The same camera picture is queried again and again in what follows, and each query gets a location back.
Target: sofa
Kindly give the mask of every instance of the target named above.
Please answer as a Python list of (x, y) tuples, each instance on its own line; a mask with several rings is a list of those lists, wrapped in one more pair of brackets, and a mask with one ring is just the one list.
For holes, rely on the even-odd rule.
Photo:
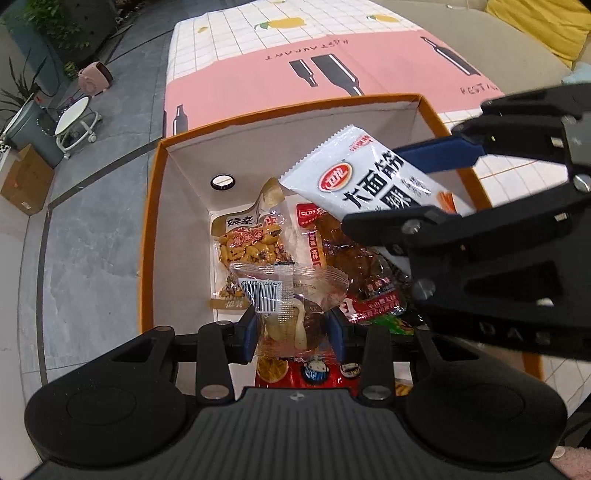
[[(557, 85), (571, 73), (538, 40), (486, 13), (487, 0), (374, 2), (443, 40), (505, 94)], [(579, 60), (591, 63), (591, 47)]]

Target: grid pattern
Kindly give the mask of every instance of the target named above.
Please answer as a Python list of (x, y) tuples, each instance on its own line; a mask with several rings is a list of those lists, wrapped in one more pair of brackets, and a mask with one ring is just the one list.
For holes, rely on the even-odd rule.
[(564, 400), (569, 417), (591, 393), (591, 362), (542, 357), (545, 382)]
[[(368, 18), (387, 15), (397, 21)], [(257, 27), (273, 20), (301, 18), (293, 28)], [(369, 0), (257, 0), (240, 7), (179, 22), (170, 42), (167, 83), (216, 60), (327, 35), (422, 30)]]
[[(462, 110), (440, 113), (448, 129), (473, 118), (482, 110)], [(481, 157), (474, 172), (482, 183), (493, 206), (517, 200), (567, 181), (566, 167), (540, 160), (486, 155)]]

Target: white snack packet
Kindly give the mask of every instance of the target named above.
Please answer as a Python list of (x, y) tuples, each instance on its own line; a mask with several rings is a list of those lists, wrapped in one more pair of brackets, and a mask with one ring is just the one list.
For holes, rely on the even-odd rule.
[(300, 160), (280, 183), (338, 220), (348, 213), (421, 205), (472, 212), (461, 198), (354, 125)]

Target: yellow cushion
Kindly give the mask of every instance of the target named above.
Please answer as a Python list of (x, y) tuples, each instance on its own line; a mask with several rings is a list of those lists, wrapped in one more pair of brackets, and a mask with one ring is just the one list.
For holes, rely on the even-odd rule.
[(591, 30), (591, 12), (579, 0), (490, 0), (486, 11), (542, 42), (569, 68)]

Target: white round stool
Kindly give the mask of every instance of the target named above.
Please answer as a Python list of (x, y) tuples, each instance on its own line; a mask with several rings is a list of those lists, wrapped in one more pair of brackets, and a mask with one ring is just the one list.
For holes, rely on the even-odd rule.
[[(89, 104), (90, 97), (82, 97), (61, 115), (60, 120), (57, 123), (55, 133), (56, 143), (60, 150), (64, 152), (64, 159), (66, 160), (70, 158), (70, 150), (79, 145), (80, 142), (82, 142), (85, 138), (87, 138), (90, 143), (96, 142), (96, 134), (93, 128), (101, 119), (101, 116), (97, 112), (93, 111), (92, 108), (89, 107)], [(93, 113), (95, 116), (90, 125), (88, 125), (84, 120), (81, 120), (81, 118), (85, 116), (87, 110)], [(62, 141), (66, 138), (68, 132), (77, 121), (80, 123), (80, 125), (82, 125), (85, 132), (72, 145), (69, 147), (64, 147)]]

